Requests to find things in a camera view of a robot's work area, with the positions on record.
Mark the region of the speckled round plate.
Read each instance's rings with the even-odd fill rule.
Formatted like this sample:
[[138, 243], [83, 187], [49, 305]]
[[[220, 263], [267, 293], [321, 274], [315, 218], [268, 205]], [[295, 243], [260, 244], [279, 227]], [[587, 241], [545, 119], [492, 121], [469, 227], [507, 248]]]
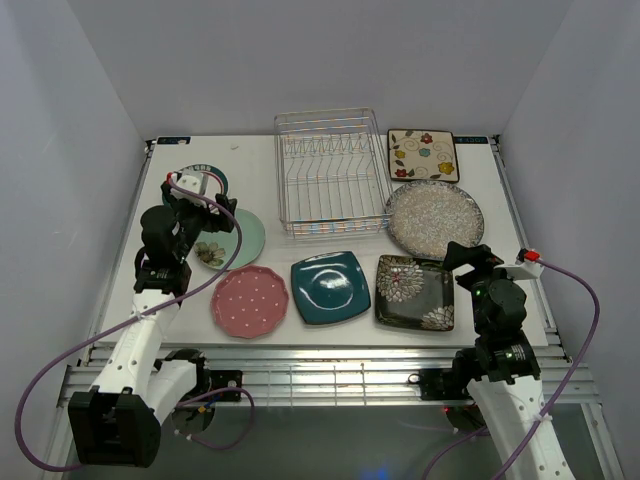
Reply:
[[385, 212], [392, 239], [418, 258], [440, 261], [451, 241], [475, 247], [484, 236], [484, 216], [476, 201], [448, 183], [407, 183], [391, 194]]

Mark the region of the wire dish rack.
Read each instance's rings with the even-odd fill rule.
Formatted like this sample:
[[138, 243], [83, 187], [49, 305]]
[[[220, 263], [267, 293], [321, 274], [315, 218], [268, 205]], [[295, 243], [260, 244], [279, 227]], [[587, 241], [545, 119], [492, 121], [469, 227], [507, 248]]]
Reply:
[[296, 239], [378, 233], [392, 188], [371, 108], [274, 118], [279, 220]]

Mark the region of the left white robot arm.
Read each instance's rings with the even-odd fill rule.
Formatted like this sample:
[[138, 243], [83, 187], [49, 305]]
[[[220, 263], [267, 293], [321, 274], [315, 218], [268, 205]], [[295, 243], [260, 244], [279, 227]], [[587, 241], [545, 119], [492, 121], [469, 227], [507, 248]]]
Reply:
[[140, 218], [142, 246], [136, 255], [132, 322], [107, 364], [85, 392], [76, 392], [68, 415], [83, 465], [148, 467], [155, 460], [161, 427], [185, 396], [205, 397], [212, 376], [195, 349], [158, 359], [163, 339], [187, 294], [187, 257], [203, 232], [230, 233], [236, 200], [205, 198], [207, 178], [184, 170], [162, 184], [163, 202]]

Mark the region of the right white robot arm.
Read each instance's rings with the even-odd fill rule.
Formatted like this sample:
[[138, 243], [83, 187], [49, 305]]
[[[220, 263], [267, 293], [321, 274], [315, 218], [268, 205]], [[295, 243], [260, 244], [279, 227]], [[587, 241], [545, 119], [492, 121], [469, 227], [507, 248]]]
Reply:
[[544, 267], [537, 252], [521, 250], [508, 265], [486, 245], [466, 247], [451, 241], [443, 266], [468, 291], [474, 331], [471, 348], [459, 351], [447, 385], [471, 397], [503, 463], [503, 479], [571, 479], [547, 405], [541, 369], [523, 330], [527, 295], [522, 280], [540, 277]]

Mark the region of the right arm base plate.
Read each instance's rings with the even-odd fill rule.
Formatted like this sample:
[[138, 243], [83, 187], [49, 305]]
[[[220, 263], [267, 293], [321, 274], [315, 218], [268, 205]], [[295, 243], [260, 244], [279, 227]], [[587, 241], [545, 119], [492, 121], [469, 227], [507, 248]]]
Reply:
[[471, 399], [450, 368], [420, 369], [408, 376], [408, 384], [419, 388], [419, 396], [423, 401]]

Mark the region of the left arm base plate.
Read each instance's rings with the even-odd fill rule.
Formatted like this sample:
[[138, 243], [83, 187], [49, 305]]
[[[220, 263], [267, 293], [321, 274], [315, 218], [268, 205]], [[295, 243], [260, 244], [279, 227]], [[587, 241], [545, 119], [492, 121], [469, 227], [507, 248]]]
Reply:
[[215, 402], [239, 402], [243, 372], [241, 370], [209, 370], [204, 369], [197, 375], [196, 386], [180, 400], [211, 404]]

